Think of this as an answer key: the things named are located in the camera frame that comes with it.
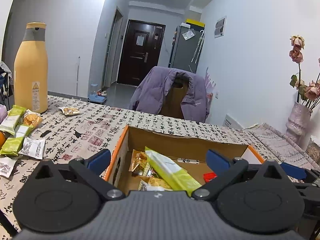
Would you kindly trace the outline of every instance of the dark brown door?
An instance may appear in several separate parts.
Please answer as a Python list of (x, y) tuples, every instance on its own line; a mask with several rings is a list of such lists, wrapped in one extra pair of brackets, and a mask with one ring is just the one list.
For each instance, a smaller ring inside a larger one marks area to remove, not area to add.
[(129, 20), (118, 83), (138, 86), (158, 65), (165, 25)]

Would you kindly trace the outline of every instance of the tablecloth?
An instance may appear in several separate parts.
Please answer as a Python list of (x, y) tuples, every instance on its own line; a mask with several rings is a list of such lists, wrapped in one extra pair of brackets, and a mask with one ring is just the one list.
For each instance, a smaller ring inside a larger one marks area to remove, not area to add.
[[(39, 139), (41, 135), (44, 136), (44, 158), (50, 158), (54, 163), (68, 163), (77, 156), (88, 158), (103, 148), (112, 152), (126, 125), (221, 143), (249, 144), (263, 158), (275, 158), (267, 147), (247, 131), (54, 96), (48, 97), (48, 106), (48, 110), (41, 115), (43, 123), (29, 137)], [(77, 107), (81, 114), (66, 117), (59, 109), (63, 106)], [(38, 160), (24, 156), (16, 162), (9, 179), (0, 177), (0, 209), (16, 228), (18, 225), (12, 212), (12, 203), (38, 163)], [(10, 238), (2, 226), (0, 230), (3, 240)]]

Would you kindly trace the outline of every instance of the warning triangle symbol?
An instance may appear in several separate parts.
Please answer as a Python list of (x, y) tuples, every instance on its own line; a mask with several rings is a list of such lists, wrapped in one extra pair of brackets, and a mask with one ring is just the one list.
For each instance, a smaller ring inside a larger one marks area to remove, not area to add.
[(35, 85), (33, 86), (33, 88), (32, 88), (32, 89), (39, 89), (39, 87), (38, 87), (37, 83), (35, 83)]

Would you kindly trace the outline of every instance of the yellow thermos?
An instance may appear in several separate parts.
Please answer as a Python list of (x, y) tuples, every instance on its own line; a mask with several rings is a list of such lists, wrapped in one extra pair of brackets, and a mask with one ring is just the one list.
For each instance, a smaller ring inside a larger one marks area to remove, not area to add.
[(33, 112), (48, 109), (48, 56), (44, 23), (28, 23), (14, 62), (14, 103)]

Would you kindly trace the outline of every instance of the gray thermos neck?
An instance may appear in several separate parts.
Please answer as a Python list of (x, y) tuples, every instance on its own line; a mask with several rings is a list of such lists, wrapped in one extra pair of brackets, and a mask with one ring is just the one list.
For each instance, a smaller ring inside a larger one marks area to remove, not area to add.
[(45, 41), (45, 29), (44, 28), (28, 28), (24, 33), (23, 41)]

